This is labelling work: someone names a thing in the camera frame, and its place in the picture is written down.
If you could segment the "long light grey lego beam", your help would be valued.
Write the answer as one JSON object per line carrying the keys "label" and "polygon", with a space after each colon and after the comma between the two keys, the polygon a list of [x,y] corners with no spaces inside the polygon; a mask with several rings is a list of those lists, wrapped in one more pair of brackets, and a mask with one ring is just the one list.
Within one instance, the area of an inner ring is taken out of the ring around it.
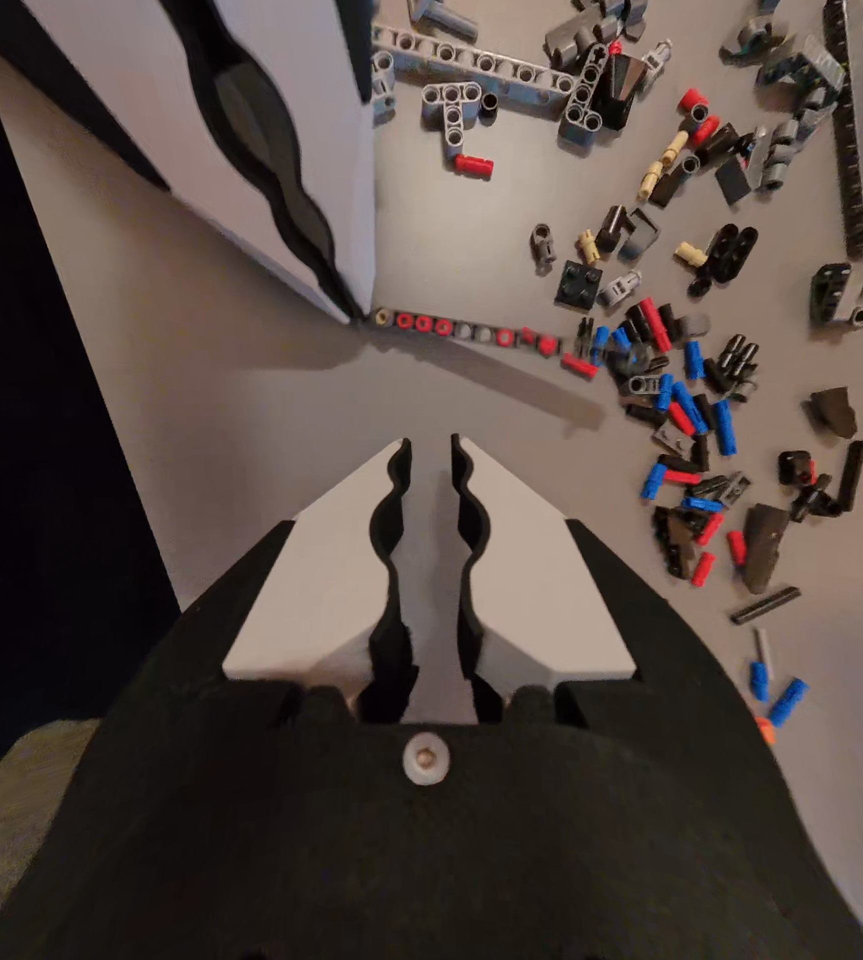
{"label": "long light grey lego beam", "polygon": [[371,40],[374,53],[389,54],[398,74],[428,82],[475,82],[500,100],[559,106],[579,84],[576,77],[551,67],[382,23],[372,26]]}

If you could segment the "dark grey hollow lego brick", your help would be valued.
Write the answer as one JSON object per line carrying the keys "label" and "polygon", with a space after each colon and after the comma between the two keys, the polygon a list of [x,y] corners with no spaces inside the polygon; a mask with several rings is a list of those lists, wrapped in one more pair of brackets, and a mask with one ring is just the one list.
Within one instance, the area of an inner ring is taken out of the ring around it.
{"label": "dark grey hollow lego brick", "polygon": [[627,212],[622,229],[624,239],[617,250],[617,258],[628,264],[640,260],[661,234],[658,222],[640,206]]}

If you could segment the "small mixed lego connector cluster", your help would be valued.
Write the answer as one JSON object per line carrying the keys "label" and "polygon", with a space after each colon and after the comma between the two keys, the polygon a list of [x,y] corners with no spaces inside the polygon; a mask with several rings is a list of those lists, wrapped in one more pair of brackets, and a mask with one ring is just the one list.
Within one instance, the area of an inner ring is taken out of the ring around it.
{"label": "small mixed lego connector cluster", "polygon": [[677,105],[680,130],[689,132],[677,162],[661,177],[652,196],[640,203],[665,209],[685,186],[703,173],[711,173],[729,207],[764,188],[765,163],[770,151],[770,128],[755,126],[740,132],[714,114],[708,98],[689,88]]}

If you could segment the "light grey T-shaped lego beam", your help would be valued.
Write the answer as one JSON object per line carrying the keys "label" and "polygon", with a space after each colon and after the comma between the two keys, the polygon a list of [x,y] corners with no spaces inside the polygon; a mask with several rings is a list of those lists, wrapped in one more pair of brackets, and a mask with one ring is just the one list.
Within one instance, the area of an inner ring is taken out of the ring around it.
{"label": "light grey T-shaped lego beam", "polygon": [[422,89],[423,128],[442,135],[442,149],[451,160],[463,153],[465,132],[479,119],[483,90],[473,81],[430,83]]}

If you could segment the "cluster of dark grey connectors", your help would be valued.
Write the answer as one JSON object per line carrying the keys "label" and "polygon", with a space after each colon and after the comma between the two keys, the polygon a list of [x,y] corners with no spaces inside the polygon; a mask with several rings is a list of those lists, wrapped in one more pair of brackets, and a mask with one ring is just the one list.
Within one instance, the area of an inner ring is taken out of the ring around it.
{"label": "cluster of dark grey connectors", "polygon": [[586,57],[593,43],[621,38],[636,42],[645,29],[649,1],[575,1],[577,13],[545,35],[550,65],[568,71]]}

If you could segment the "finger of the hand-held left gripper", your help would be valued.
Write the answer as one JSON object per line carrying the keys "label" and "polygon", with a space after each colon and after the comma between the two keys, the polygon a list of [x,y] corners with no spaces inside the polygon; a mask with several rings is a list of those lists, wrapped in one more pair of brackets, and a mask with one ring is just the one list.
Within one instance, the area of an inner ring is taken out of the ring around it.
{"label": "finger of the hand-held left gripper", "polygon": [[23,2],[196,215],[342,324],[353,299],[305,193],[294,118],[244,2]]}
{"label": "finger of the hand-held left gripper", "polygon": [[376,277],[372,20],[372,2],[242,3],[242,45],[291,113],[302,186],[328,225],[330,261],[362,312]]}

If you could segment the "dark grey pinned lego beam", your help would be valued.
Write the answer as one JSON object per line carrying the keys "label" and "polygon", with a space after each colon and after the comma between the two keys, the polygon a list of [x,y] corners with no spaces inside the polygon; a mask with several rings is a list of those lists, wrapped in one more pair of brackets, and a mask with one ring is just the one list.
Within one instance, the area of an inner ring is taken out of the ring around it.
{"label": "dark grey pinned lego beam", "polygon": [[450,340],[503,351],[524,350],[545,359],[562,357],[568,352],[561,337],[532,327],[493,325],[388,306],[377,307],[367,318],[366,325],[374,330],[396,331],[411,337]]}

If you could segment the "short light grey lego beam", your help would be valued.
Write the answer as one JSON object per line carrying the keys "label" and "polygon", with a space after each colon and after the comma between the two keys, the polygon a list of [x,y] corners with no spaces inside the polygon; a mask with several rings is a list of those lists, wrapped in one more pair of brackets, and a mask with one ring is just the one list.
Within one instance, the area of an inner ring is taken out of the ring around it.
{"label": "short light grey lego beam", "polygon": [[375,126],[388,122],[397,109],[396,77],[392,54],[378,51],[371,59],[371,107]]}

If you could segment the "black lego pin connector assembly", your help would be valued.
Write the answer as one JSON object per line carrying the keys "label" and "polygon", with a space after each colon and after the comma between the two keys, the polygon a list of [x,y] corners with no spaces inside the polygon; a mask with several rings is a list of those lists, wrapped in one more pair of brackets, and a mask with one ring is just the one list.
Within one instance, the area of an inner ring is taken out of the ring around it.
{"label": "black lego pin connector assembly", "polygon": [[809,451],[788,450],[780,453],[777,474],[779,483],[794,492],[787,508],[792,522],[801,523],[809,517],[836,519],[843,514],[843,507],[829,491],[832,475],[818,471]]}

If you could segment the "black lego axle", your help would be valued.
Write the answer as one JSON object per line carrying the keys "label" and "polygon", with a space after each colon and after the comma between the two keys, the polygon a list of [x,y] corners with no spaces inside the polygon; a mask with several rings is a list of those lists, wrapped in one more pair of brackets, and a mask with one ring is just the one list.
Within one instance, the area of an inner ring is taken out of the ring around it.
{"label": "black lego axle", "polygon": [[802,591],[797,586],[785,586],[774,591],[774,593],[763,596],[761,599],[730,613],[728,619],[735,626],[744,626],[787,606],[801,596]]}

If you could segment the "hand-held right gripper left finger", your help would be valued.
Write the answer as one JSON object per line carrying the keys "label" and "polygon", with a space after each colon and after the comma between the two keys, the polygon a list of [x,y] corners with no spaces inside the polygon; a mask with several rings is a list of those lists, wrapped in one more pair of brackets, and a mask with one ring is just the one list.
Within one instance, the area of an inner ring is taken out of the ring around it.
{"label": "hand-held right gripper left finger", "polygon": [[411,441],[395,439],[285,524],[226,679],[334,688],[366,722],[402,719],[417,664],[392,554],[412,465]]}

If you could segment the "dark grey angled lego beam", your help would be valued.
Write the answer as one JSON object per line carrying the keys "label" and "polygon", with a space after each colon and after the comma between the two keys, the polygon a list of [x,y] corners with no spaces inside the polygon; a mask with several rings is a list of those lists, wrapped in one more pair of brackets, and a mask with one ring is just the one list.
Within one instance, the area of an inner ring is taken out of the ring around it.
{"label": "dark grey angled lego beam", "polygon": [[602,42],[594,42],[580,61],[558,122],[558,138],[569,147],[588,152],[604,124],[593,102],[608,61],[609,48]]}

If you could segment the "short black lego beam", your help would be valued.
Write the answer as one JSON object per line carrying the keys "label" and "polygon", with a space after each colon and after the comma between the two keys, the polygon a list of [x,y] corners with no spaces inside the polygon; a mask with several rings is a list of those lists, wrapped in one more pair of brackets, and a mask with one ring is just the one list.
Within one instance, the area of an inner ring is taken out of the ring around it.
{"label": "short black lego beam", "polygon": [[739,228],[727,222],[715,234],[705,263],[696,268],[687,290],[688,297],[699,300],[714,284],[733,282],[746,265],[758,237],[759,231],[754,226]]}

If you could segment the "black square lego plate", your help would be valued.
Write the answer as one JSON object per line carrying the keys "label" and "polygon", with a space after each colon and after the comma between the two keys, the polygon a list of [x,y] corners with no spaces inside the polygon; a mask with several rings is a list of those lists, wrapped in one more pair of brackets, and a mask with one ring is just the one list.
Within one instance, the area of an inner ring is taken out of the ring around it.
{"label": "black square lego plate", "polygon": [[596,302],[604,272],[574,260],[563,266],[553,302],[557,306],[590,311]]}

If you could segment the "cluster of grey lego brackets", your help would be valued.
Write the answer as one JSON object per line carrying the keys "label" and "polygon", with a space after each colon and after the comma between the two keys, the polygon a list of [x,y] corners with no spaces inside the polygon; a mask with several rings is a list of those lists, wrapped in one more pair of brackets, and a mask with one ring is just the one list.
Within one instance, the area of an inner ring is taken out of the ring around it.
{"label": "cluster of grey lego brackets", "polygon": [[846,71],[812,34],[803,39],[780,19],[778,1],[752,2],[734,34],[719,46],[727,65],[756,66],[759,90],[778,91],[788,117],[757,131],[747,150],[745,178],[756,192],[785,185],[788,170],[815,132],[831,117],[844,92]]}

